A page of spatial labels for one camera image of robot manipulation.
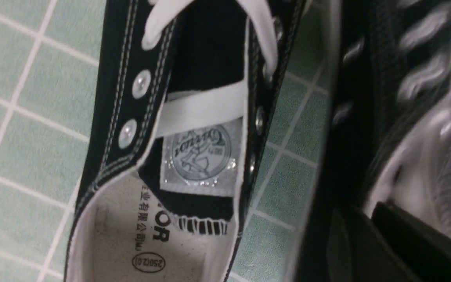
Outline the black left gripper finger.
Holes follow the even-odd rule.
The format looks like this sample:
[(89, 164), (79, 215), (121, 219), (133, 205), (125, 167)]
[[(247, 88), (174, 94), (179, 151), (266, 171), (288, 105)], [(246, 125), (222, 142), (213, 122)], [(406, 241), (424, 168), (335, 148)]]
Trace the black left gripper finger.
[(393, 204), (333, 210), (331, 282), (451, 282), (451, 239)]

